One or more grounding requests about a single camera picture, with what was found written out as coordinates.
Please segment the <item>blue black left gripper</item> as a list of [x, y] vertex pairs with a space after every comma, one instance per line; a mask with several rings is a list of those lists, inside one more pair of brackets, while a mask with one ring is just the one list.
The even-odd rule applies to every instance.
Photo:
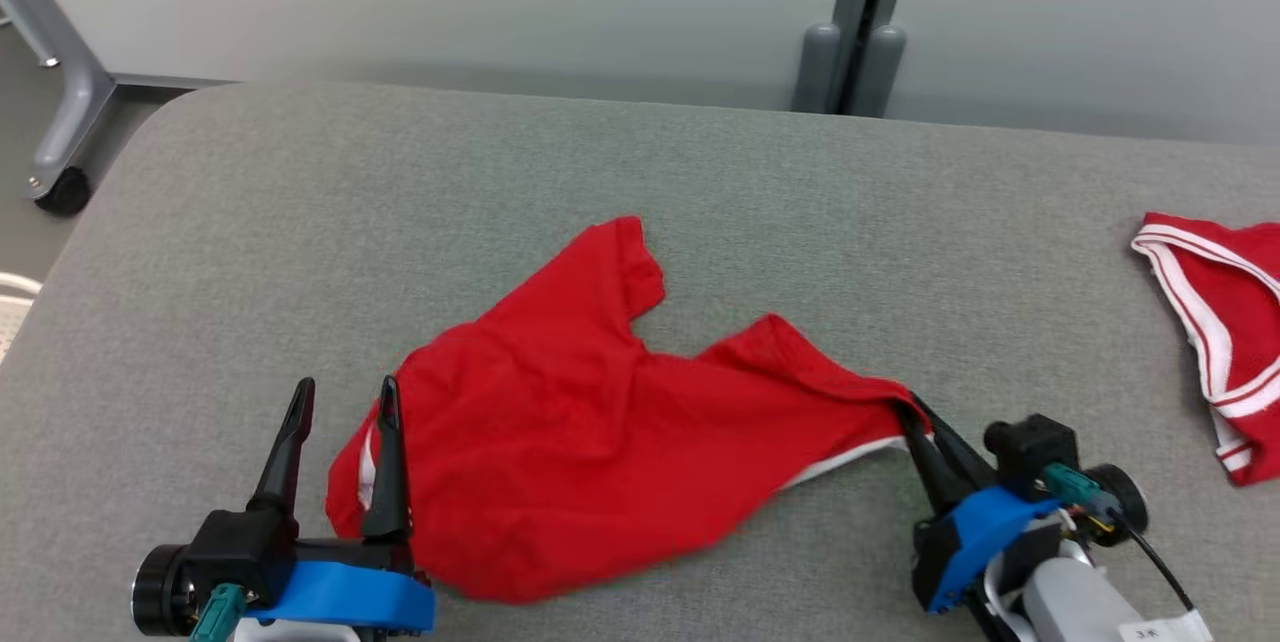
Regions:
[[[294, 513], [301, 451], [314, 419], [316, 382], [294, 388], [250, 512]], [[365, 540], [407, 540], [412, 529], [401, 391], [381, 382], [364, 466]], [[275, 606], [248, 611], [251, 636], [425, 636], [435, 630], [435, 592], [406, 542], [301, 540], [298, 561]]]

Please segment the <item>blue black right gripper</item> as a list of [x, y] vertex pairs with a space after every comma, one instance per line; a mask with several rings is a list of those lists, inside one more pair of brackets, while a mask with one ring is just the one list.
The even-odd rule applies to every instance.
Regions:
[[[896, 414], [938, 518], [914, 533], [911, 590], [927, 613], [942, 614], [963, 601], [969, 586], [1030, 522], [1055, 514], [1062, 504], [1055, 497], [1029, 501], [995, 486], [996, 472], [988, 460], [927, 402], [920, 396], [915, 402], [932, 425], [932, 440], [925, 432], [927, 418], [913, 405], [896, 405]], [[963, 480], [979, 491], [966, 496]]]

